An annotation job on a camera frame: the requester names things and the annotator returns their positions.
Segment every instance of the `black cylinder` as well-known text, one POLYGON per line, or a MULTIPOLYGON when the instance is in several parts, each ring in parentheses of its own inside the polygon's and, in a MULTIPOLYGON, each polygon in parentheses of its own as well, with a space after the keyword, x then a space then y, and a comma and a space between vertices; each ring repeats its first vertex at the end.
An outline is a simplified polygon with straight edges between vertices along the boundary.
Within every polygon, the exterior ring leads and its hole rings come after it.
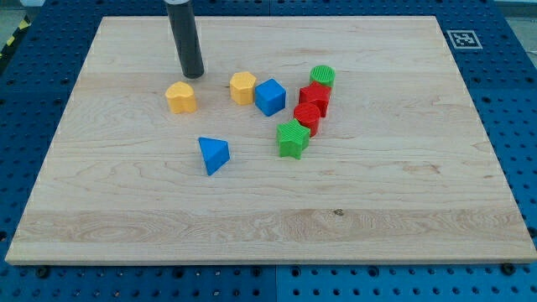
POLYGON ((189 79, 198 78, 203 75, 204 69, 192 1, 182 4, 166 3, 166 10, 183 75, 189 79))

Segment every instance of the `green block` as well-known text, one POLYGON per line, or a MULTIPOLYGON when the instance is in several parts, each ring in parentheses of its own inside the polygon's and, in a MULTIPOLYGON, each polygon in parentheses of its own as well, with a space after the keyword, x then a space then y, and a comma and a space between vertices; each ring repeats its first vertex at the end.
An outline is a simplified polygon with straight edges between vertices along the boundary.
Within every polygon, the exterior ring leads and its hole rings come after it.
POLYGON ((279 145, 279 156, 291 156, 300 159, 302 150, 310 144, 310 129, 300 125, 296 118, 279 124, 276 135, 279 145))
POLYGON ((315 66, 310 72, 310 83, 316 81, 324 86, 333 87, 334 79, 336 79, 336 72, 327 65, 315 66))

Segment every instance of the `wooden board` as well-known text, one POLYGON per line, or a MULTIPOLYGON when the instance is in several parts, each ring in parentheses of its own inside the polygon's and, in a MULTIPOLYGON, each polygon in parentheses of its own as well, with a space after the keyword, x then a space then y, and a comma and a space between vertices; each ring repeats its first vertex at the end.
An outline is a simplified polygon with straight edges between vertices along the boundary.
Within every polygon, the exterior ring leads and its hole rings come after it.
POLYGON ((11 264, 490 263, 536 259, 433 17, 198 18, 198 112, 174 115, 166 18, 104 18, 9 249, 11 264), (281 159, 310 68, 336 69, 328 118, 281 159), (234 72, 277 79, 265 117, 234 72), (197 138, 230 143, 206 175, 197 138))

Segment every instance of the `blue pegboard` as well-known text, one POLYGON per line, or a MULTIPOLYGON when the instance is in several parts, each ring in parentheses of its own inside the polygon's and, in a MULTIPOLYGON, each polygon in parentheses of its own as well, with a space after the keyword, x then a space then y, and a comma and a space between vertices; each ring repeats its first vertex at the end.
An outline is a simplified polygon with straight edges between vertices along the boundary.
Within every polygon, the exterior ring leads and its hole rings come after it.
MULTIPOLYGON (((537 236, 537 71, 491 1, 195 0, 198 15, 434 15, 524 220, 537 236)), ((48 0, 0 77, 0 257, 22 215, 103 16, 165 15, 162 0, 48 0)), ((537 265, 36 268, 0 262, 0 301, 535 300, 537 265)))

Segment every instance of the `yellow hexagonal block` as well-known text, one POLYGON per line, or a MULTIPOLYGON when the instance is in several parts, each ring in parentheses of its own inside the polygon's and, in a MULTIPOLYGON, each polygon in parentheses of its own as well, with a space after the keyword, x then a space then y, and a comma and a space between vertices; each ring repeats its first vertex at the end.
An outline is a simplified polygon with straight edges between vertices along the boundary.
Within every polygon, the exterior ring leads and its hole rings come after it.
POLYGON ((232 94, 232 99, 239 105, 252 104, 256 80, 256 77, 248 71, 234 74, 229 81, 229 90, 232 94))
POLYGON ((194 112, 197 109, 194 89, 182 81, 174 83, 166 90, 166 99, 172 113, 194 112))

